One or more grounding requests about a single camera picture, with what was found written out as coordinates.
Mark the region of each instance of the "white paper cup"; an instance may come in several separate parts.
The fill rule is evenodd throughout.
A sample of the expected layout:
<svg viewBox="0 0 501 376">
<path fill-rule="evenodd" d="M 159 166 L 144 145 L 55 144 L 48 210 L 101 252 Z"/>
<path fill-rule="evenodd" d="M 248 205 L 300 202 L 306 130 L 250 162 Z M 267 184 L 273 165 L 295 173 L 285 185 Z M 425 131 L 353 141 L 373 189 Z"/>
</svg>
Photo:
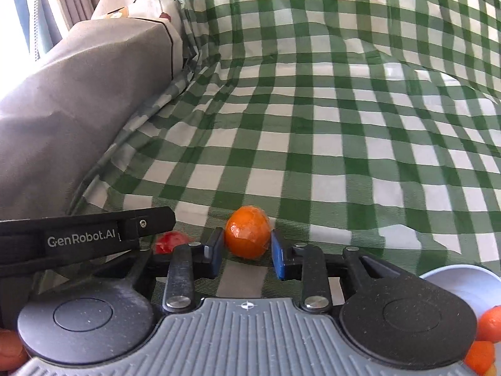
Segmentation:
<svg viewBox="0 0 501 376">
<path fill-rule="evenodd" d="M 501 305 L 501 278 L 485 268 L 455 264 L 429 271 L 421 278 L 466 301 L 477 318 Z"/>
</svg>

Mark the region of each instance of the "crosshair symbol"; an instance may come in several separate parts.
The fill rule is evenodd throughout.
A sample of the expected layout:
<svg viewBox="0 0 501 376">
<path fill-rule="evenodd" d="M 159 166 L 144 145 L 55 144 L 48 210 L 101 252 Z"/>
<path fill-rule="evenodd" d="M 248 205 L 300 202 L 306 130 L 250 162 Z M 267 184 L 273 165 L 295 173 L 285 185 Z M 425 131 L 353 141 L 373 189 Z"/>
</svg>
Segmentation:
<svg viewBox="0 0 501 376">
<path fill-rule="evenodd" d="M 250 301 L 245 301 L 242 305 L 240 305 L 240 307 L 243 308 L 244 310 L 249 311 L 250 309 L 254 308 L 255 305 Z"/>
</svg>

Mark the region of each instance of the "mandarin orange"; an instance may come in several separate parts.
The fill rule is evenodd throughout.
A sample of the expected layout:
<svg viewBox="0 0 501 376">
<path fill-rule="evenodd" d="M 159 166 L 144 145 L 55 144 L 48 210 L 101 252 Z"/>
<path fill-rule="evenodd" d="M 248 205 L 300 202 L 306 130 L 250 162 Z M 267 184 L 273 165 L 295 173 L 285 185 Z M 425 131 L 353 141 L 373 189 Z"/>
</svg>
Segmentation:
<svg viewBox="0 0 501 376">
<path fill-rule="evenodd" d="M 487 372 L 484 373 L 483 376 L 498 376 L 498 370 L 496 369 L 496 365 L 494 363 L 490 365 L 490 368 L 487 370 Z"/>
<path fill-rule="evenodd" d="M 470 347 L 464 363 L 478 376 L 483 376 L 494 363 L 494 344 L 489 341 L 475 341 Z"/>
<path fill-rule="evenodd" d="M 243 206 L 226 224 L 225 244 L 234 255 L 258 259 L 270 244 L 271 225 L 265 212 L 256 206 Z"/>
<path fill-rule="evenodd" d="M 501 305 L 485 311 L 478 320 L 477 340 L 501 342 Z"/>
</svg>

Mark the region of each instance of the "gray fabric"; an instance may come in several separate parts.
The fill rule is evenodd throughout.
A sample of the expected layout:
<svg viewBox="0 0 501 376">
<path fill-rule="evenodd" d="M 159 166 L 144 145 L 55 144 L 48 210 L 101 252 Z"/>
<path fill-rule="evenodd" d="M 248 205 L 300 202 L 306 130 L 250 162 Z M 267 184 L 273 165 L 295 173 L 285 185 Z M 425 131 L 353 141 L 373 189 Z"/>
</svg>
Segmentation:
<svg viewBox="0 0 501 376">
<path fill-rule="evenodd" d="M 127 120 L 172 79 L 164 25 L 134 18 L 78 23 L 43 62 L 0 101 L 1 219 L 64 214 Z"/>
</svg>

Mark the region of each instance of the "red tomato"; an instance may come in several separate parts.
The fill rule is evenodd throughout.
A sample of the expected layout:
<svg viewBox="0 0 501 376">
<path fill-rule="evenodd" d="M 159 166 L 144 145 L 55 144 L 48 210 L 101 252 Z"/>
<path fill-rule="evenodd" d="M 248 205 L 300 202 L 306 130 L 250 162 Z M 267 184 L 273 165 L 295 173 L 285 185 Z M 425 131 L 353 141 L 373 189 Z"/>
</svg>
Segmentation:
<svg viewBox="0 0 501 376">
<path fill-rule="evenodd" d="M 160 239 L 158 239 L 155 252 L 157 254 L 168 254 L 172 253 L 174 247 L 179 245 L 185 245 L 186 243 L 190 243 L 191 239 L 186 233 L 183 232 L 167 232 Z"/>
</svg>

